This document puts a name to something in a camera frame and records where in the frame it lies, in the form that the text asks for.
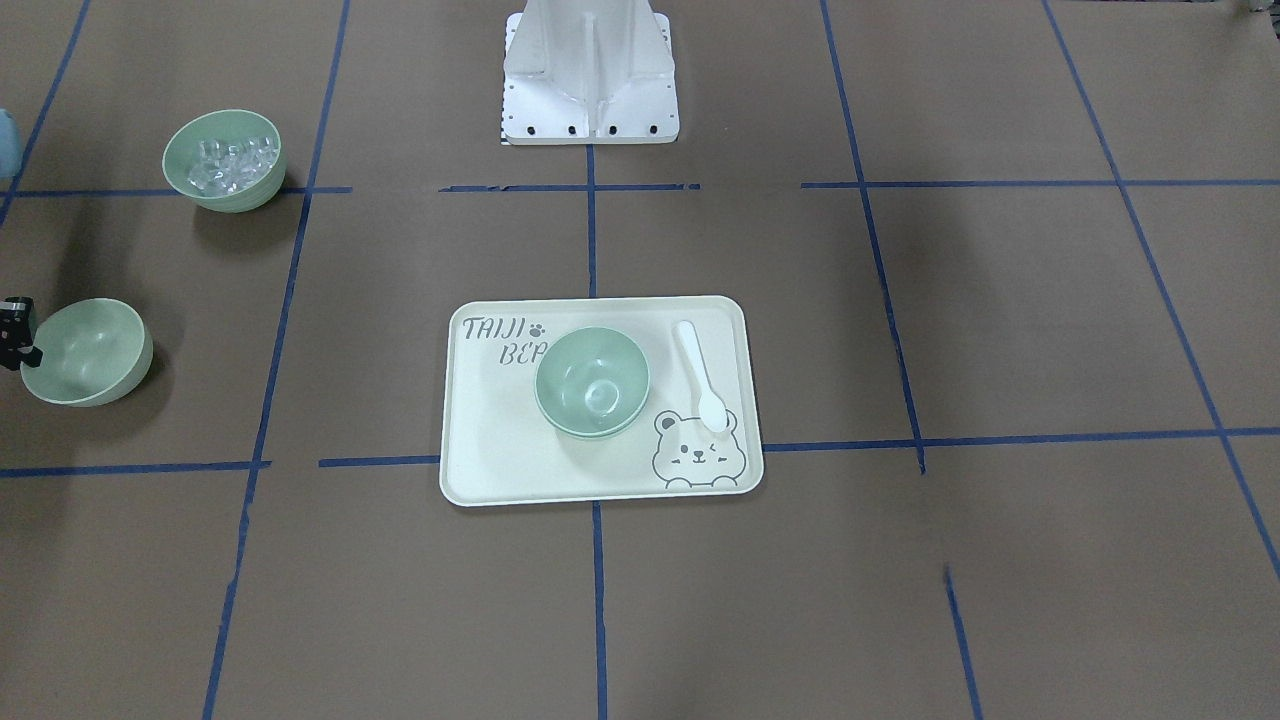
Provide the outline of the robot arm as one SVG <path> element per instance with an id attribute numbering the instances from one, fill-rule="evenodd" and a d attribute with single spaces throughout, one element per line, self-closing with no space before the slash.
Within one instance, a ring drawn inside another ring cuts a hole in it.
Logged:
<path id="1" fill-rule="evenodd" d="M 17 122 L 1 110 L 1 179 L 12 181 L 20 170 L 22 151 Z M 10 296 L 1 301 L 1 365 L 10 372 L 38 368 L 44 351 L 35 345 L 38 328 L 36 304 L 31 297 Z"/>

